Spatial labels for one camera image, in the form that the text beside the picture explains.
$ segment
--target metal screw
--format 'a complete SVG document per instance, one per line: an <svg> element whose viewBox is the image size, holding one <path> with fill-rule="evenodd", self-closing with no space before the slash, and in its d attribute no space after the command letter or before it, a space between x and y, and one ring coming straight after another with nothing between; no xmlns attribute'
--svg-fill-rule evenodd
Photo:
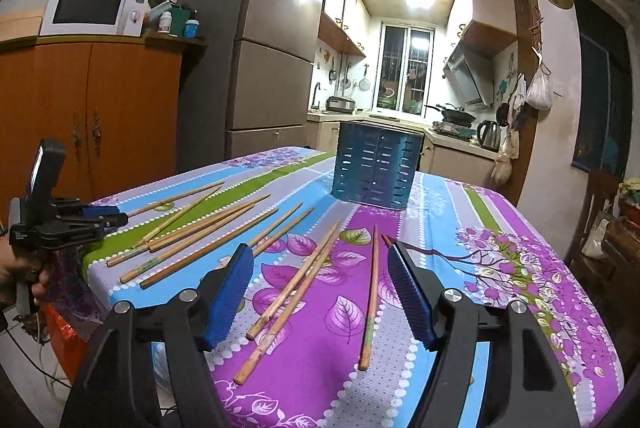
<svg viewBox="0 0 640 428"><path fill-rule="evenodd" d="M194 299L198 297L198 293L193 289L185 289L180 293L180 301L182 302L193 302Z"/></svg>
<svg viewBox="0 0 640 428"><path fill-rule="evenodd" d="M527 310L527 306L520 300L514 300L513 302L511 302L511 309L513 309L516 314L522 314Z"/></svg>
<svg viewBox="0 0 640 428"><path fill-rule="evenodd" d="M444 297L450 302L459 302L462 300L462 293L458 289L447 289L444 291Z"/></svg>
<svg viewBox="0 0 640 428"><path fill-rule="evenodd" d="M117 314L124 314L126 312L129 312L130 308L131 308L131 303L127 302L127 300L118 302L113 306L113 310L116 311Z"/></svg>

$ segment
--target gas stove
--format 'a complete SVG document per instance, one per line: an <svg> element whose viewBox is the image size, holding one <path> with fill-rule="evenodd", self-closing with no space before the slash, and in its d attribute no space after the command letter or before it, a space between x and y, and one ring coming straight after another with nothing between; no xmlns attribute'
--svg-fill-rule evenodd
<svg viewBox="0 0 640 428"><path fill-rule="evenodd" d="M446 135L447 137L453 137L454 139L460 139L461 141L466 142L469 142L471 137L476 133L473 128L453 123L446 123L444 121L434 121L433 131L437 134Z"/></svg>

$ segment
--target purple floral tablecloth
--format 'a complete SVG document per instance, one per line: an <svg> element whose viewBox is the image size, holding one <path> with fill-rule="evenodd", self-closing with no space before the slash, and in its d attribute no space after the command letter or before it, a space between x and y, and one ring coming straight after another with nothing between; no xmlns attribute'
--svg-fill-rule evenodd
<svg viewBox="0 0 640 428"><path fill-rule="evenodd" d="M500 307L513 299L525 301L562 366L582 426L594 424L607 412L623 386L620 361L609 334L573 275L509 202L488 189L416 173L404 211L351 204L330 195L333 169L334 158L327 154L284 148L183 173L110 198L129 211L166 194L224 179L225 189L216 196L218 207L265 191L271 194L246 215L247 221L274 205L279 212L271 220L300 201L314 207L305 220L257 258L229 337L207 354L212 378L235 426L408 425L433 354L412 336L386 271L385 252L378 275L372 363L367 372L356 369L367 311L374 225L381 233L404 241L416 264L435 271L445 287L456 287L476 302ZM175 209L194 198L175 202ZM221 247L144 291L138 280L121 285L119 276L144 262L145 256L113 268L106 266L106 260L170 212L161 209L137 215L127 228L85 257L84 277L93 297L78 284L79 269L66 264L71 291L58 289L58 303L66 315L86 325L99 321L105 310L122 299L136 307L163 303L179 290L197 286L208 270L219 267L235 250L237 243ZM337 220L341 233L330 260L252 376L243 386L236 386L233 377L255 348L244 337L246 330ZM177 258L238 225L215 232ZM253 234L247 232L238 242ZM154 360L159 381L169 386L161 344L154 347ZM487 360L487 344L478 344L475 382L469 387L462 428L476 426Z"/></svg>

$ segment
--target wooden chopstick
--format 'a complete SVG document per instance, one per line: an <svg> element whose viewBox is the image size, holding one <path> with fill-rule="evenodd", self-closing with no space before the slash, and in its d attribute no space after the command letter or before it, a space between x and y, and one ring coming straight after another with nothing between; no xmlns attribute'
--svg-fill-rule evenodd
<svg viewBox="0 0 640 428"><path fill-rule="evenodd" d="M168 276L171 276L175 272L178 272L180 269L187 267L191 262L195 262L198 258L202 258L207 253L213 251L214 249L219 248L221 245L225 245L227 242L236 238L236 236L241 235L245 231L251 229L254 225L261 223L263 220L269 218L274 213L277 213L278 208L274 208L271 211L264 212L258 217L254 218L252 221L238 227L238 229L232 231L231 233L225 234L222 238L217 239L215 242L206 245L205 247L198 249L195 253L190 254L183 258L182 260L178 260L175 263L172 263L169 267L162 269L160 272L150 276L146 280L143 280L140 283L140 287L143 289L147 289L151 287L153 284L158 283L161 280L164 280Z"/></svg>
<svg viewBox="0 0 640 428"><path fill-rule="evenodd" d="M213 233L214 231L219 230L221 227L226 226L229 222L235 220L240 215L244 215L251 208L253 208L253 205L250 205L249 207L244 207L242 209L238 209L236 212L232 213L228 217L223 218L223 220L217 221L216 223L210 225L209 227L206 227L203 230L198 231L197 233L191 235L189 238L187 238L187 239L183 240L182 242L178 243L177 245L173 246L171 249L163 252L162 254L159 254L158 256L155 256L155 257L147 260L144 264L136 267L135 269L132 269L131 271L129 271L126 274L123 274L120 277L120 283L127 283L127 282L133 280L133 278L137 278L142 273L145 273L146 271L148 271L152 267L155 267L159 263L162 263L165 260L171 258L174 254L182 251L183 249L187 249L190 245L193 245L197 241L202 240L206 236L209 236L209 234Z"/></svg>
<svg viewBox="0 0 640 428"><path fill-rule="evenodd" d="M380 245L378 243L378 225L373 226L373 252L371 260L371 283L369 286L369 308L367 310L367 325L362 339L358 370L367 370L371 361L371 347L373 345L373 326L376 324L376 303L378 301L378 270L380 268Z"/></svg>
<svg viewBox="0 0 640 428"><path fill-rule="evenodd" d="M167 199L163 199L162 201L151 202L151 204L147 204L147 205L144 205L143 207L139 207L137 209L134 209L133 211L129 211L127 213L127 216L129 218L135 217L136 215L139 215L140 213L144 213L145 211L150 211L154 207L158 207L159 205L168 204L169 202L178 201L180 199L183 199L184 197L188 197L190 195L193 195L194 193L199 193L201 191L206 191L207 189L214 188L216 186L222 186L224 183L225 183L225 181L218 181L216 183L207 184L206 186L200 186L199 188L190 189L189 191L185 191L184 193L180 193L179 195L174 195L174 196L169 197Z"/></svg>
<svg viewBox="0 0 640 428"><path fill-rule="evenodd" d="M277 230L273 235L271 235L267 240L262 242L256 249L254 249L254 258L258 256L262 251L267 249L272 243L274 243L277 239L279 239L285 233L288 233L295 225L299 224L306 216L314 210L313 207L310 207L299 217L294 218L290 222L287 222L283 225L279 230Z"/></svg>
<svg viewBox="0 0 640 428"><path fill-rule="evenodd" d="M157 227L153 228L151 231L149 231L148 233L145 234L145 236L143 236L139 241L137 241L132 247L133 249L135 249L136 247L140 247L143 244L146 244L149 240L151 240L152 238L154 238L158 233L160 233L162 230L166 229L167 227L169 227L172 223L174 223L176 220L178 220L182 215L184 215L185 213L188 213L189 211L191 211L194 207L196 207L198 204L200 204L201 202L205 201L206 199L208 199L211 195L213 195L216 191L218 191L221 188L221 186L218 186L217 188L213 188L211 191L209 191L208 193L205 193L204 195L202 195L201 197L197 198L196 200L194 200L193 202L191 202L191 204L186 205L184 208L182 208L180 211L178 211L177 213L173 213L172 215L169 215L169 217L162 221L162 223L160 225L158 225Z"/></svg>
<svg viewBox="0 0 640 428"><path fill-rule="evenodd" d="M260 242L265 236L267 236L271 231L276 229L276 227L278 227L281 223L287 220L287 218L293 215L302 204L303 204L302 202L297 203L294 207L292 207L289 211L287 211L284 215L282 215L278 220L273 222L267 229L258 233L254 239L247 242L246 244L251 248L255 247L258 244L258 242Z"/></svg>
<svg viewBox="0 0 640 428"><path fill-rule="evenodd" d="M336 228L340 225L340 220L338 220L334 226L324 235L322 240L318 243L314 252L309 255L305 261L305 263L298 269L298 272L294 274L293 278L289 281L289 283L284 287L282 292L278 295L278 297L267 307L267 310L262 313L262 316L258 318L258 320L251 326L251 328L246 333L246 338L250 341L255 339L260 331L264 328L267 322L273 317L273 315L282 307L282 304L287 301L289 295L292 290L296 288L296 286L300 283L300 281L305 277L306 272L313 265L315 260L320 256L322 249L326 246L326 243L331 238L332 234L335 232Z"/></svg>
<svg viewBox="0 0 640 428"><path fill-rule="evenodd" d="M199 220L196 223L192 223L191 225L188 225L186 227L182 227L180 229L176 229L175 231L171 231L170 233L164 235L161 238L155 238L153 240L150 240L145 245L141 245L140 247L131 249L130 251L127 251L120 255L109 258L107 260L107 267L113 267L114 265L120 264L146 251L156 252L156 251L159 251L160 249L164 249L167 246L171 245L172 243L182 240L183 238L187 238L191 234L197 233L201 229L204 229L205 227L209 227L211 224L214 224L217 221L228 217L229 215L236 212L238 209L249 207L250 205L263 201L264 199L270 196L271 194L267 193L266 195L262 195L261 197L255 197L250 201L241 202L240 204L233 205L228 209L219 209L211 217L203 218L202 220Z"/></svg>
<svg viewBox="0 0 640 428"><path fill-rule="evenodd" d="M309 286L312 284L313 280L316 278L316 275L322 268L322 264L324 264L324 261L329 256L331 248L334 246L334 243L337 239L338 239L338 232L334 232L329 242L327 242L324 248L322 248L320 256L318 256L318 258L314 262L314 266L311 268L311 271L309 271L309 274L306 276L302 284L300 284L299 289L290 298L289 303L287 304L283 312L280 314L280 316L278 316L278 319L276 319L274 324L271 326L271 329L269 329L266 335L260 340L260 344L258 344L255 350L249 356L249 359L244 362L244 364L242 365L242 367L234 377L234 382L236 384L244 384L244 382L251 375L252 371L254 371L254 368L258 364L258 361L260 361L260 358L264 355L267 349L271 347L273 340L275 340L278 333L282 330L284 324L293 314L293 311L295 310L296 306L298 306L298 304L300 303L300 300L302 300L302 298L304 297L306 290L309 289Z"/></svg>

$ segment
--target range hood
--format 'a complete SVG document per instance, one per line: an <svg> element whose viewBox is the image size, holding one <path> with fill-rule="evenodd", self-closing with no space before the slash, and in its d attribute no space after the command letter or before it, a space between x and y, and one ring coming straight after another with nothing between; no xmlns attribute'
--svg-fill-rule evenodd
<svg viewBox="0 0 640 428"><path fill-rule="evenodd" d="M458 44L444 74L458 92L465 106L491 106L494 103L494 64Z"/></svg>

